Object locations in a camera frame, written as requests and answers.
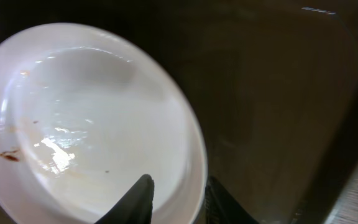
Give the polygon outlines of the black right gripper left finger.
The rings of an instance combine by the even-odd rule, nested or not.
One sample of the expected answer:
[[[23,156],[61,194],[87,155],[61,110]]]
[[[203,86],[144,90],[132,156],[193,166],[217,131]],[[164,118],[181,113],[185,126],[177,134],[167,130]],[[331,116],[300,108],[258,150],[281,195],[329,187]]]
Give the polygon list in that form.
[[[155,184],[144,174],[95,224],[151,224]]]

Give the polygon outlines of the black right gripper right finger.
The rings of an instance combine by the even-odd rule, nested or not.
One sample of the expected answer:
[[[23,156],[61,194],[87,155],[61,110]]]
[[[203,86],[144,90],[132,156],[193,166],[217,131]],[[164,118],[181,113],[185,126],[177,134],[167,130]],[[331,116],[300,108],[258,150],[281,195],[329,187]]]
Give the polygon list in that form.
[[[207,224],[258,224],[213,176],[208,177],[204,206]]]

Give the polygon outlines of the white plate back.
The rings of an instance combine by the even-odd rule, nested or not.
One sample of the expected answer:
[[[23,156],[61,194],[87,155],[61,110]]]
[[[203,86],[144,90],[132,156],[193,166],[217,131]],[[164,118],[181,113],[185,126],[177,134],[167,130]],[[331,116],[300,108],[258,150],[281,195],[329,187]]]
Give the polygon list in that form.
[[[152,223],[194,223],[207,173],[193,108],[133,43],[54,23],[0,44],[0,206],[16,223],[95,223],[145,174]]]

